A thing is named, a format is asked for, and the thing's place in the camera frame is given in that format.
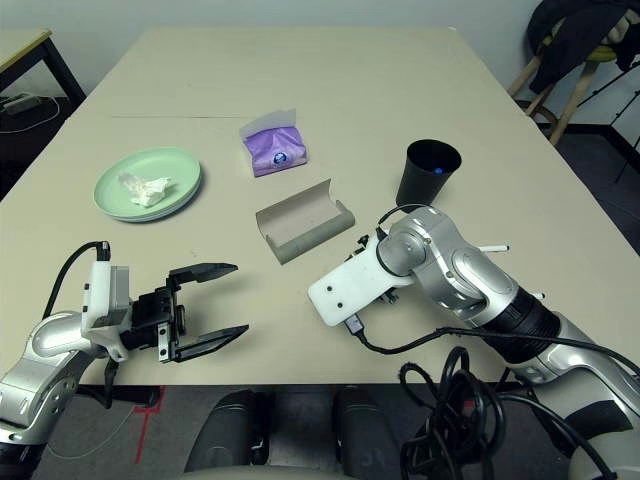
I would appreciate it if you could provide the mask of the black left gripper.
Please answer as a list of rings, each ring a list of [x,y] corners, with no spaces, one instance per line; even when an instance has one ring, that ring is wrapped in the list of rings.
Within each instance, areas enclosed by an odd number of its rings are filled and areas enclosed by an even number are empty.
[[[181,285],[203,283],[238,270],[229,263],[199,263],[171,270],[164,286],[141,295],[131,305],[131,327],[120,334],[127,350],[156,347],[162,363],[188,361],[212,354],[249,330],[248,325],[220,329],[201,335],[195,342],[179,346],[186,333],[185,308],[177,301]]]

